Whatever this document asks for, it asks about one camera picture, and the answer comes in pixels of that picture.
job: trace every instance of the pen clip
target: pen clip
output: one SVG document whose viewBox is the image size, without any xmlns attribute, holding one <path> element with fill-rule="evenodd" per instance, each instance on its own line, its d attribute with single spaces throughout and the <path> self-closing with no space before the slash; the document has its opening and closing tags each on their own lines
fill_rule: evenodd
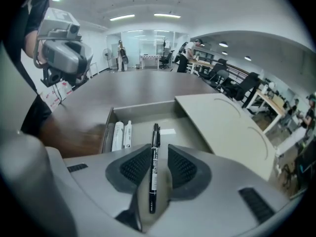
<svg viewBox="0 0 316 237">
<path fill-rule="evenodd" d="M 160 126 L 158 127 L 158 147 L 160 147 Z"/>
</svg>

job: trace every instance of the electric fan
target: electric fan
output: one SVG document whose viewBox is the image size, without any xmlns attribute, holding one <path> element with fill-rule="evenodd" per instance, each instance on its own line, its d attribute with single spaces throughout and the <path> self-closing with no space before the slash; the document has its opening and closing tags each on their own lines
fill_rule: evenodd
<svg viewBox="0 0 316 237">
<path fill-rule="evenodd" d="M 106 69 L 106 70 L 110 70 L 111 67 L 110 67 L 110 63 L 109 63 L 109 60 L 111 60 L 113 58 L 113 54 L 112 54 L 112 51 L 108 48 L 105 48 L 102 52 L 102 56 L 104 59 L 106 59 L 108 61 L 108 65 L 109 67 Z"/>
</svg>

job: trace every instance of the white marker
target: white marker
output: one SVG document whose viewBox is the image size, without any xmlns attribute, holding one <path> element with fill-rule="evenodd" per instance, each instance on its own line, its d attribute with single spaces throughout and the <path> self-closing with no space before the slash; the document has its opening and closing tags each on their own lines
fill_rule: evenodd
<svg viewBox="0 0 316 237">
<path fill-rule="evenodd" d="M 124 148 L 132 146 L 132 122 L 129 121 L 124 130 Z"/>
<path fill-rule="evenodd" d="M 112 152 L 122 149 L 123 129 L 124 129 L 124 124 L 121 121 L 116 122 L 115 128 L 114 128 L 113 142 L 112 142 Z"/>
</svg>

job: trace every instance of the black rubber pad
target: black rubber pad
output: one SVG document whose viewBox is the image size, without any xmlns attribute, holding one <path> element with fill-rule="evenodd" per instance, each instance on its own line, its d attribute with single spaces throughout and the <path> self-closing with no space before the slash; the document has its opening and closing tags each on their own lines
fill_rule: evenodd
<svg viewBox="0 0 316 237">
<path fill-rule="evenodd" d="M 259 224 L 265 222 L 274 215 L 275 212 L 253 188 L 244 188 L 238 192 L 248 205 L 252 214 L 256 217 Z"/>
<path fill-rule="evenodd" d="M 105 175 L 117 191 L 134 194 L 150 167 L 150 160 L 151 145 L 146 144 L 111 162 Z"/>
<path fill-rule="evenodd" d="M 84 168 L 88 168 L 88 165 L 87 164 L 84 164 L 84 163 L 80 163 L 80 164 L 77 164 L 77 165 L 74 165 L 74 166 L 69 166 L 67 167 L 69 172 L 74 172 L 74 171 L 78 171 L 78 170 L 81 170 L 81 169 L 84 169 Z"/>
<path fill-rule="evenodd" d="M 172 176 L 171 200 L 194 199 L 211 181 L 206 163 L 173 145 L 168 146 L 168 168 Z"/>
</svg>

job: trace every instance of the desk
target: desk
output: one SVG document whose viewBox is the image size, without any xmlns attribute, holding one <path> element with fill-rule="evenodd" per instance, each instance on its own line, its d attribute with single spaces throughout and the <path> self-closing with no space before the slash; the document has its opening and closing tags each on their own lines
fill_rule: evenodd
<svg viewBox="0 0 316 237">
<path fill-rule="evenodd" d="M 192 63 L 192 68 L 191 68 L 190 74 L 193 74 L 195 72 L 196 65 L 206 66 L 206 67 L 208 67 L 210 69 L 214 68 L 214 65 L 209 64 L 208 62 L 204 62 L 204 61 L 195 61 L 195 60 L 189 59 L 188 63 Z"/>
<path fill-rule="evenodd" d="M 285 115 L 284 108 L 280 108 L 275 102 L 273 102 L 270 98 L 268 98 L 266 95 L 262 94 L 261 90 L 257 89 L 255 95 L 247 105 L 246 109 L 248 109 L 256 100 L 257 96 L 260 96 L 263 99 L 263 103 L 261 104 L 260 108 L 264 106 L 265 103 L 270 105 L 273 110 L 277 113 L 277 117 L 271 122 L 271 124 L 263 131 L 264 133 L 267 133 L 271 130 L 271 128 L 280 120 L 282 116 Z"/>
<path fill-rule="evenodd" d="M 63 158 L 101 153 L 111 107 L 174 100 L 175 96 L 216 93 L 185 73 L 133 71 L 101 73 L 70 94 L 46 120 L 39 138 Z"/>
<path fill-rule="evenodd" d="M 157 69 L 159 69 L 159 59 L 161 55 L 141 55 L 140 56 L 140 63 L 142 64 L 142 69 L 144 69 L 144 60 L 157 60 Z"/>
</svg>

